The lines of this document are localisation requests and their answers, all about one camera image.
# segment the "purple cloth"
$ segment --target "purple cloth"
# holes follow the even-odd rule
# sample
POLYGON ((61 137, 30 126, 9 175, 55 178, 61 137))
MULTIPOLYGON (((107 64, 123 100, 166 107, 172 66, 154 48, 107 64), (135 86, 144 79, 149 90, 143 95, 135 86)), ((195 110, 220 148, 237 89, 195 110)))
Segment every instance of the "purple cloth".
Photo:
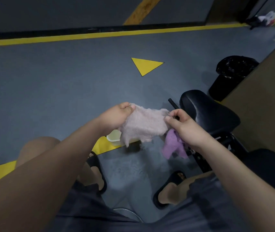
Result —
POLYGON ((170 129, 165 137, 162 154, 165 158, 169 159, 173 152, 176 152, 180 157, 187 159, 185 148, 183 147, 184 141, 178 135, 175 129, 170 129))

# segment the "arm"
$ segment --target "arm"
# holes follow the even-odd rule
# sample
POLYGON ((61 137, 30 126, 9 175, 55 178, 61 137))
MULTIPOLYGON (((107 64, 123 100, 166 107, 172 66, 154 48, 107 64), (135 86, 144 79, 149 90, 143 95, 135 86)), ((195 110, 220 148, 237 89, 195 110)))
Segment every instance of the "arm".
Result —
POLYGON ((121 126, 134 108, 129 103, 110 108, 0 179, 0 231, 43 229, 60 209, 96 141, 121 126))
POLYGON ((275 189, 203 130, 184 110, 174 110, 170 115, 180 117, 180 121, 171 117, 166 117, 166 121, 207 160, 253 228, 275 231, 275 189))

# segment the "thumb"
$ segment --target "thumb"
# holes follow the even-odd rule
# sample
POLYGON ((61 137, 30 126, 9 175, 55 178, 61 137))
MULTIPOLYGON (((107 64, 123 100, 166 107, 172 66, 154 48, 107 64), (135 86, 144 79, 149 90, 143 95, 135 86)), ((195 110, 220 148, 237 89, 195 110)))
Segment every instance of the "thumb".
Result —
POLYGON ((178 130, 181 126, 181 122, 174 119, 173 117, 166 116, 164 119, 169 125, 171 125, 176 130, 178 130))
POLYGON ((135 105, 130 105, 123 109, 127 116, 131 115, 132 112, 135 110, 135 105))

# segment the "foot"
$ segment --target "foot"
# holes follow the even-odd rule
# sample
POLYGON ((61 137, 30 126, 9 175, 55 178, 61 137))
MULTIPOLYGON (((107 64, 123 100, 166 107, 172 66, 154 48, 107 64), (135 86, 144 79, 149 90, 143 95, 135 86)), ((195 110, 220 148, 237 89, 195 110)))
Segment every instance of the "foot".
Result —
POLYGON ((100 191, 100 190, 102 190, 103 187, 104 187, 104 181, 103 181, 103 179, 102 179, 102 174, 100 173, 99 168, 96 167, 96 166, 92 166, 92 167, 91 167, 91 170, 92 170, 92 172, 93 172, 93 174, 94 174, 94 176, 95 176, 95 178, 96 178, 97 184, 99 185, 99 191, 100 191))
MULTIPOLYGON (((186 179, 186 177, 182 173, 178 173, 178 176, 180 176, 182 180, 186 179)), ((168 183, 166 187, 164 187, 163 190, 158 195, 159 203, 161 204, 171 203, 168 196, 175 189, 175 187, 177 187, 175 183, 172 183, 172 182, 168 183)))

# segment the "person's left hand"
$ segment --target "person's left hand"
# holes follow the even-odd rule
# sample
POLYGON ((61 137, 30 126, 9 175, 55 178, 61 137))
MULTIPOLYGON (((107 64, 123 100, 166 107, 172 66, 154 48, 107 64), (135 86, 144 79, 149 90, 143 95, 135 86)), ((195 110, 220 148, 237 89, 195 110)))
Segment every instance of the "person's left hand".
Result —
POLYGON ((135 110, 135 105, 128 102, 118 104, 103 112, 99 117, 103 125, 103 136, 109 135, 114 129, 118 129, 135 110))

